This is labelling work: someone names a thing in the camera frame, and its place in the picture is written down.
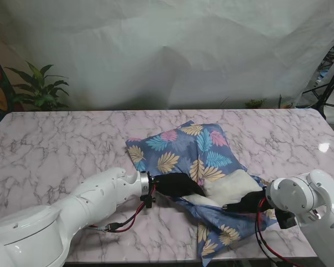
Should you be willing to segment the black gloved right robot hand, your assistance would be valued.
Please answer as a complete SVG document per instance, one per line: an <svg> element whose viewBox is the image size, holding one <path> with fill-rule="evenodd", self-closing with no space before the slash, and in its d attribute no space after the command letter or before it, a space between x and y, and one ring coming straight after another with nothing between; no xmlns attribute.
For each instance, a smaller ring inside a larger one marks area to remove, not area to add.
<svg viewBox="0 0 334 267"><path fill-rule="evenodd" d="M266 211L271 209L272 206L267 202L266 199L265 189L266 188L263 187L261 191L250 192L245 195L240 202L235 204L225 204L223 205L222 209L226 212L256 213L262 200L265 200L265 202L263 203L260 210Z"/></svg>

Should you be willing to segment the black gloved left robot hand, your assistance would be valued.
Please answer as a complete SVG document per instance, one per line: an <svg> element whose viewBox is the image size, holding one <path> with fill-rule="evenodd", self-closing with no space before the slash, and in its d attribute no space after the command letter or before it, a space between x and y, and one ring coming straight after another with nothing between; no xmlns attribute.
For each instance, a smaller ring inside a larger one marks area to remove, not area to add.
<svg viewBox="0 0 334 267"><path fill-rule="evenodd" d="M169 173L154 176L152 183L156 190L166 196L183 197L193 194L205 196L202 188L184 173Z"/></svg>

